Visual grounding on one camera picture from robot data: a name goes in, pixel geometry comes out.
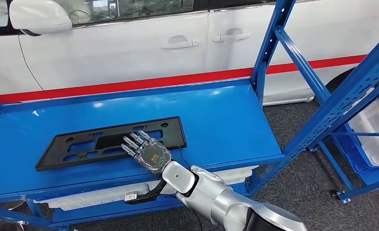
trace robot finger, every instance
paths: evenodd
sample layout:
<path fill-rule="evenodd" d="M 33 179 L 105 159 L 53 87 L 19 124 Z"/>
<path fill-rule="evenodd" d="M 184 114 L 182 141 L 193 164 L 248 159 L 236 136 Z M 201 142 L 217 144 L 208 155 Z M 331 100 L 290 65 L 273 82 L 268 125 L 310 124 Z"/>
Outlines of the robot finger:
<path fill-rule="evenodd" d="M 130 140 L 128 137 L 123 137 L 123 140 L 129 144 L 133 149 L 138 149 L 138 145 L 134 143 L 132 140 Z"/>
<path fill-rule="evenodd" d="M 139 136 L 137 136 L 134 132 L 130 133 L 130 136 L 135 139 L 139 144 L 144 143 L 143 139 L 141 139 Z"/>
<path fill-rule="evenodd" d="M 124 149 L 128 153 L 128 155 L 130 155 L 132 157 L 135 156 L 135 152 L 133 150 L 131 150 L 129 147 L 127 147 L 125 144 L 122 144 L 121 148 Z"/>
<path fill-rule="evenodd" d="M 144 139 L 149 140 L 151 137 L 145 133 L 143 130 L 139 130 L 138 133 L 144 137 Z"/>

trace black bracket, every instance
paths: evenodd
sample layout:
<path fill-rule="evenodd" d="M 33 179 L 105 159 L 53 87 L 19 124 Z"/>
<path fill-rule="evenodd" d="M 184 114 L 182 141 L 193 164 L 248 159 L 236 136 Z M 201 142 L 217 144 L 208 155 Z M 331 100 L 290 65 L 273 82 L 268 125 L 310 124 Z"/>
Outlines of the black bracket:
<path fill-rule="evenodd" d="M 136 198 L 130 199 L 130 200 L 124 200 L 124 203 L 129 204 L 129 205 L 136 205 L 136 204 L 141 204 L 141 203 L 145 203 L 149 201 L 154 201 L 157 198 L 157 196 L 161 193 L 165 185 L 167 185 L 167 182 L 162 179 L 153 190 L 142 195 L 138 195 L 138 193 L 135 191 L 133 193 L 136 193 Z"/>

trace shelf caster wheel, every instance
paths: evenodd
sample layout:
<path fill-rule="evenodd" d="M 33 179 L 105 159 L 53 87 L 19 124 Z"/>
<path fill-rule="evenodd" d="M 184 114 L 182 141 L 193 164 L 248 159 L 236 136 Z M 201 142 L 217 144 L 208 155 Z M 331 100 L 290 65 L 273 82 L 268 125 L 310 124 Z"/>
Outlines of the shelf caster wheel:
<path fill-rule="evenodd" d="M 341 199 L 341 195 L 344 195 L 345 191 L 337 191 L 335 189 L 333 190 L 330 190 L 330 194 L 331 194 L 331 197 L 336 199 L 336 200 L 339 200 L 341 201 L 343 204 L 348 204 L 349 202 L 351 202 L 351 199 L 350 198 L 344 198 L 344 199 Z"/>
<path fill-rule="evenodd" d="M 336 200 L 339 200 L 339 201 L 341 200 L 338 191 L 335 190 L 335 189 L 330 190 L 330 195 L 331 195 L 332 198 L 334 198 L 334 199 L 336 199 Z"/>

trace side mirror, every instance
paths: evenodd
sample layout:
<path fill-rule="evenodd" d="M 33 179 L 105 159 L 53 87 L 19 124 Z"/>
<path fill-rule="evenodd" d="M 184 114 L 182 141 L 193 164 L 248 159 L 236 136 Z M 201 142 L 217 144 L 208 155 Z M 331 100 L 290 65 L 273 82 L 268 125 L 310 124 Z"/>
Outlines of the side mirror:
<path fill-rule="evenodd" d="M 69 16 L 52 0 L 13 0 L 9 16 L 15 29 L 36 34 L 53 34 L 72 28 Z"/>

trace blue shelf surface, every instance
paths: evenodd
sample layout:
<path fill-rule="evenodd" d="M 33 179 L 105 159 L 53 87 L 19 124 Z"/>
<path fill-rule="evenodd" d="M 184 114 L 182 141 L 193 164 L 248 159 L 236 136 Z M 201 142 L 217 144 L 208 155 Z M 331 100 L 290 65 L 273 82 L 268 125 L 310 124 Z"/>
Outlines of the blue shelf surface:
<path fill-rule="evenodd" d="M 0 200 L 156 180 L 132 158 L 41 172 L 35 164 L 56 134 L 171 116 L 181 117 L 189 164 L 219 171 L 285 158 L 248 80 L 18 103 L 0 114 Z M 172 155 L 185 165 L 180 150 Z"/>
<path fill-rule="evenodd" d="M 244 196 L 248 195 L 246 192 L 245 183 L 238 183 L 231 186 L 235 192 Z M 138 205 L 128 205 L 125 204 L 124 201 L 116 201 L 69 211 L 55 209 L 52 219 L 52 226 L 61 226 L 65 224 L 88 222 L 92 220 L 122 217 L 182 206 L 183 204 L 174 198 L 159 196 L 155 201 Z"/>

